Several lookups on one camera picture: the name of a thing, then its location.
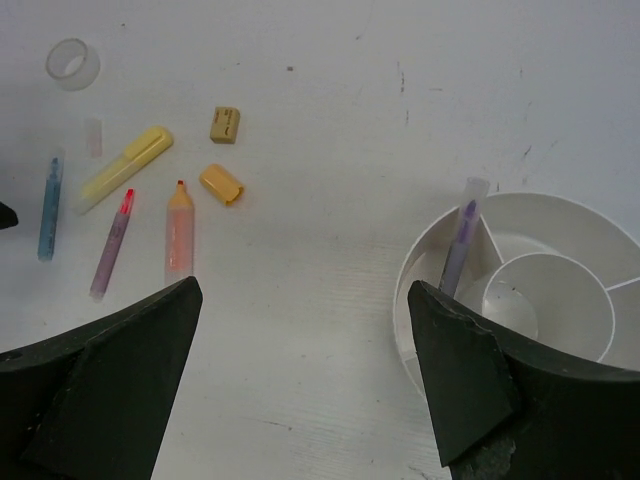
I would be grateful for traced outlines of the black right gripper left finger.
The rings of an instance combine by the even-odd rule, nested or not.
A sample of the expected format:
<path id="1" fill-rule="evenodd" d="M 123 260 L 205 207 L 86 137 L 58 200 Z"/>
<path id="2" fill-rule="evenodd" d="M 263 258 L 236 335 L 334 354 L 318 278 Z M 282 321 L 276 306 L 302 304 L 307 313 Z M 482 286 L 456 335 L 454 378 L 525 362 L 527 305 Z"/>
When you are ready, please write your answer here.
<path id="1" fill-rule="evenodd" d="M 1 355 L 4 479 L 151 477 L 203 296 L 183 279 Z"/>

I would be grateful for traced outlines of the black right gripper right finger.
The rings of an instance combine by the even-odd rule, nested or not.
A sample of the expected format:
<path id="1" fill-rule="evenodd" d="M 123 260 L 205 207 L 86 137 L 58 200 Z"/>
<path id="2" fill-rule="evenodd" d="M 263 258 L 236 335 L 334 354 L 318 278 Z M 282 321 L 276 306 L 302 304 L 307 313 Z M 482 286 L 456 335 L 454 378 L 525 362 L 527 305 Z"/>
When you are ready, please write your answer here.
<path id="1" fill-rule="evenodd" d="M 635 479 L 639 375 L 547 347 L 432 285 L 407 296 L 442 466 L 455 479 Z"/>

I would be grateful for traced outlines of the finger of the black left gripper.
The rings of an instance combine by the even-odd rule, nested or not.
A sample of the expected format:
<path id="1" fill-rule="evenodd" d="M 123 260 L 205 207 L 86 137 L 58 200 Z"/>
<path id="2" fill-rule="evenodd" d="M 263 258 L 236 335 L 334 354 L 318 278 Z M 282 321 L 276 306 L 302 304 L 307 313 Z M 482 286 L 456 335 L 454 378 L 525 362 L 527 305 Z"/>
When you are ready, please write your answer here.
<path id="1" fill-rule="evenodd" d="M 13 228 L 19 224 L 19 219 L 16 212 L 0 202 L 0 230 Z"/>

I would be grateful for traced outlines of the blue highlighter pen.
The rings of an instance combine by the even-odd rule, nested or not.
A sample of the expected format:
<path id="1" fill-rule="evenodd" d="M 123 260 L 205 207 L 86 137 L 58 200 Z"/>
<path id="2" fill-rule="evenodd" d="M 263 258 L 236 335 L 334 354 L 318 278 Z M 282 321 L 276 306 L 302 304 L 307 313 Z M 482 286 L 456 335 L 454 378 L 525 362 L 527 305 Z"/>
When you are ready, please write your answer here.
<path id="1" fill-rule="evenodd" d="M 37 250 L 41 262 L 51 261 L 54 255 L 64 159 L 65 151 L 57 148 L 51 155 L 47 171 Z"/>

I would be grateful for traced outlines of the purple pen red tip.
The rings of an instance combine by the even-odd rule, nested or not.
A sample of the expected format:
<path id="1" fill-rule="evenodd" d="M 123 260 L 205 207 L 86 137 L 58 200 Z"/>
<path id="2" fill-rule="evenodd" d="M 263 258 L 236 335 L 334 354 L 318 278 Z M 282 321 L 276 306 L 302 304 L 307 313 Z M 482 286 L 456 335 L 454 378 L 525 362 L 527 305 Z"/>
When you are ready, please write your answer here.
<path id="1" fill-rule="evenodd" d="M 135 190 L 127 190 L 123 201 L 114 216 L 104 249 L 102 251 L 89 294 L 92 299 L 101 301 L 106 293 L 109 281 L 126 233 L 135 199 Z"/>

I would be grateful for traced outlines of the clear pen cap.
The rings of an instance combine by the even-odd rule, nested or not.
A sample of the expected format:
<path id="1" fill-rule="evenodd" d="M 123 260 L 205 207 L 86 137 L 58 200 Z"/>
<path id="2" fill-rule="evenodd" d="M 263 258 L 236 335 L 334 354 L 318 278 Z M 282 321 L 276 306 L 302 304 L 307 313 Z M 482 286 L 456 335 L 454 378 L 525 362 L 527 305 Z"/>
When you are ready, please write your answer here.
<path id="1" fill-rule="evenodd" d="M 97 118 L 86 118 L 83 121 L 85 140 L 91 158 L 100 158 L 103 154 L 102 121 Z"/>

